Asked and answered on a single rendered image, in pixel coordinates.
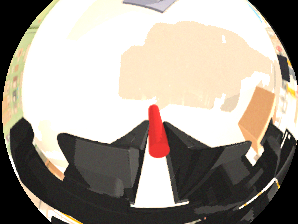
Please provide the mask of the red peg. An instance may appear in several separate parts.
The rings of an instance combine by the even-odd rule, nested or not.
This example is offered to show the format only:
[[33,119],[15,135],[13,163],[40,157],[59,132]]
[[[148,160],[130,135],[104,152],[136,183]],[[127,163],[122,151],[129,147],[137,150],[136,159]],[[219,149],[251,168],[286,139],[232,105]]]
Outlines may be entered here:
[[157,104],[150,105],[149,120],[149,155],[154,159],[162,159],[168,155],[170,147],[162,125],[160,107]]

